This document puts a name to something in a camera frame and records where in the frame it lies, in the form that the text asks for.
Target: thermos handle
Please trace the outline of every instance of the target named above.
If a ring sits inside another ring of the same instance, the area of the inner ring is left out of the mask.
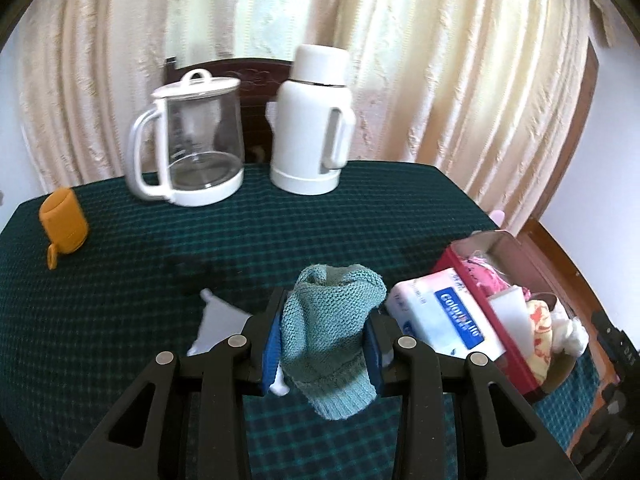
[[[332,112],[334,110],[340,113],[333,134],[334,141],[329,153],[322,159],[322,164],[328,170],[340,170],[340,168],[344,168],[347,165],[351,138],[356,126],[356,115],[351,108],[334,107]]]
[[[162,112],[154,105],[136,119],[129,134],[129,146],[125,160],[125,180],[130,192],[142,200],[169,200],[167,185],[163,182],[162,171],[158,169],[160,186],[150,186],[142,178],[142,162],[140,149],[142,147],[142,131],[149,121],[162,116]]]

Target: tissue pack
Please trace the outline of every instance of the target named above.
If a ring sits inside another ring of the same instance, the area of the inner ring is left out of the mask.
[[[439,354],[465,358],[482,352],[495,361],[505,351],[453,269],[398,283],[386,299],[386,309],[405,335],[424,341]]]

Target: blue label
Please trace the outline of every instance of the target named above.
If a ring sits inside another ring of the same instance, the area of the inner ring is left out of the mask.
[[[453,326],[458,331],[458,335],[464,342],[467,350],[471,350],[473,347],[478,346],[482,341],[484,341],[482,332],[480,332],[476,322],[471,317],[452,287],[438,290],[435,295],[442,305],[442,308],[449,316]]]
[[[402,333],[404,335],[415,337],[414,326],[411,324],[411,321],[407,321],[404,325],[402,325]]]

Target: black device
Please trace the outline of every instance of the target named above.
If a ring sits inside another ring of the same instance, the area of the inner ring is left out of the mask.
[[[591,417],[571,459],[584,480],[637,478],[640,356],[628,336],[613,326],[604,311],[595,312],[591,321],[620,382],[603,389],[605,405]]]
[[[190,393],[200,392],[198,480],[248,480],[242,396],[263,396],[280,360],[274,290],[241,335],[206,354],[160,352],[124,392],[72,460],[63,480],[174,480],[185,475]],[[484,354],[436,354],[374,310],[363,330],[369,379],[401,396],[393,479],[445,477],[443,393],[454,394],[461,479],[578,480],[580,475],[532,407]]]

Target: chair backrest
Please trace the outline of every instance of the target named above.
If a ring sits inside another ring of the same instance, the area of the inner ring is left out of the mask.
[[[164,84],[175,83],[189,70],[204,68],[215,77],[237,77],[240,83],[240,116],[247,162],[269,162],[273,132],[265,117],[266,105],[289,78],[290,61],[239,57],[176,67],[175,57],[164,64]]]

